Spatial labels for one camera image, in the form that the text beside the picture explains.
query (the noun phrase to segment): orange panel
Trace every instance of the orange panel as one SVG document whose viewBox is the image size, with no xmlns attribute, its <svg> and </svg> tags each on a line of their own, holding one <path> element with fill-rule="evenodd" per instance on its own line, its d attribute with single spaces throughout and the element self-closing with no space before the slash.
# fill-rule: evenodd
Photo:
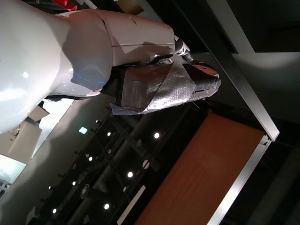
<svg viewBox="0 0 300 225">
<path fill-rule="evenodd" d="M 206 225 L 263 135 L 209 113 L 136 225 Z"/>
</svg>

